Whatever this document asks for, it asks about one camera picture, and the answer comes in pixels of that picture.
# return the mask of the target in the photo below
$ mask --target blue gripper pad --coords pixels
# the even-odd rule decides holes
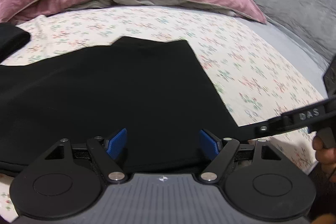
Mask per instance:
[[[116,159],[120,154],[121,150],[125,147],[127,141],[127,130],[122,129],[116,136],[111,138],[107,145],[107,154],[110,155],[112,159]]]
[[[210,160],[216,158],[219,154],[219,149],[215,140],[213,140],[205,131],[201,130],[199,132],[199,143],[203,153]]]

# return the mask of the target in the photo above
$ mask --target metal screw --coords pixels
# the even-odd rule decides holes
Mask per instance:
[[[205,172],[201,174],[201,179],[206,181],[213,181],[217,179],[217,175],[212,172]]]
[[[121,172],[112,172],[112,173],[109,173],[109,179],[110,180],[122,180],[125,178],[125,174],[124,173],[121,173]]]

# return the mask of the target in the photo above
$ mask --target white patterned bedsheet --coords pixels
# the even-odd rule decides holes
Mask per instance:
[[[322,99],[272,46],[225,15],[164,7],[115,7],[39,16],[20,27],[31,33],[31,41],[3,65],[27,65],[83,47],[109,45],[121,36],[163,42],[185,39],[239,126]],[[308,173],[315,164],[312,137],[301,129],[268,139]],[[8,196],[10,180],[3,176],[1,181],[0,214],[12,220],[16,213]]]

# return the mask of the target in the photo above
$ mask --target human hand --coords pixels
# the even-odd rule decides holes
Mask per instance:
[[[335,224],[336,217],[333,215],[323,215],[314,220],[311,224]]]
[[[316,159],[322,164],[322,171],[330,176],[336,167],[336,148],[323,148],[322,139],[315,136],[313,149],[316,151]],[[336,172],[330,177],[330,181],[336,182]]]

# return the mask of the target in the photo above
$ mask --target black cloth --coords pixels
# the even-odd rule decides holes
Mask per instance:
[[[187,41],[122,37],[27,66],[0,66],[0,79],[1,170],[22,170],[61,138],[84,143],[126,128],[126,172],[195,171],[207,162],[200,129],[237,134]]]
[[[30,41],[30,33],[9,23],[0,23],[0,63]]]

